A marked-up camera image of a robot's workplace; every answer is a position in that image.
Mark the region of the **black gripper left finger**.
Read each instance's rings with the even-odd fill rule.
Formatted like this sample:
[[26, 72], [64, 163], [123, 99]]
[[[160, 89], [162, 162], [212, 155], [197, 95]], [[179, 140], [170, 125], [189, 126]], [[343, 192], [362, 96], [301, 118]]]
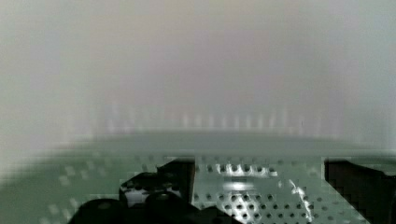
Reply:
[[216, 206], [192, 205], [194, 159], [176, 159], [120, 185], [118, 199], [82, 204], [67, 224], [242, 224]]

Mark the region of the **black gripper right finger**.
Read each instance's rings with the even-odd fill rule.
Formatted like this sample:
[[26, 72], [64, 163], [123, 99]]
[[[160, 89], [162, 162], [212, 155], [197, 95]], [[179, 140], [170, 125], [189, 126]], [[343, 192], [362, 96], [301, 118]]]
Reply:
[[396, 224], [394, 175], [350, 161], [326, 160], [324, 178], [371, 224]]

